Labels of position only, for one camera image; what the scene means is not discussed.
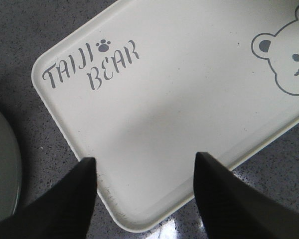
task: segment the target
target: black plastic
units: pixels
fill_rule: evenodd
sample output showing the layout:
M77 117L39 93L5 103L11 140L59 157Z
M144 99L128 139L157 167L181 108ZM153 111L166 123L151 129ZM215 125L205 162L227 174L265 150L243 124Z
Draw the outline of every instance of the black plastic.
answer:
M210 239L299 239L299 214L251 188L208 153L197 153L194 194Z
M0 239L84 239L95 198L95 158L84 158L47 193L0 222Z

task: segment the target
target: plate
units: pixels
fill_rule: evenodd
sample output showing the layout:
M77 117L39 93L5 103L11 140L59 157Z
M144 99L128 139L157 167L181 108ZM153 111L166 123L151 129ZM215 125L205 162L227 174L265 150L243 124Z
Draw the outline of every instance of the plate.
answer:
M18 144L10 125L0 113L0 221L15 212L21 180Z
M196 152L233 169L299 122L299 1L119 0L32 82L115 222L146 231L193 198Z

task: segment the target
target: gray plate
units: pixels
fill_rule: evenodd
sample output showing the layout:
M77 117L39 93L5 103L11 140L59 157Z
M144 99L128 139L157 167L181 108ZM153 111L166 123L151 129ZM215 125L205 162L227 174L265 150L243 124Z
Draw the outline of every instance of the gray plate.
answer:
M13 131L0 113L0 221L16 209L21 188L21 159Z

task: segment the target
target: bear illustration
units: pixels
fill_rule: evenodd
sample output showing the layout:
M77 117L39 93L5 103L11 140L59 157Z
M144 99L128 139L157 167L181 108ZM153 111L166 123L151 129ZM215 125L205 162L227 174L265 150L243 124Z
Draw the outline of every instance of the bear illustration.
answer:
M268 61L278 87L299 96L299 6L296 19L276 34L261 33L251 43L253 53Z

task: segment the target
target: gray speckled countertop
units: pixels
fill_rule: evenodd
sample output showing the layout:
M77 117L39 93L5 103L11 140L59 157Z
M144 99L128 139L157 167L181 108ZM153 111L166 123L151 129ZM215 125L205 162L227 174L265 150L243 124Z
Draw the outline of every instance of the gray speckled countertop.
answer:
M114 0L0 0L0 111L19 142L19 208L60 180L77 160L31 83L35 60ZM235 169L245 182L299 212L299 124ZM207 238L195 201L149 232L119 228L97 198L89 239Z

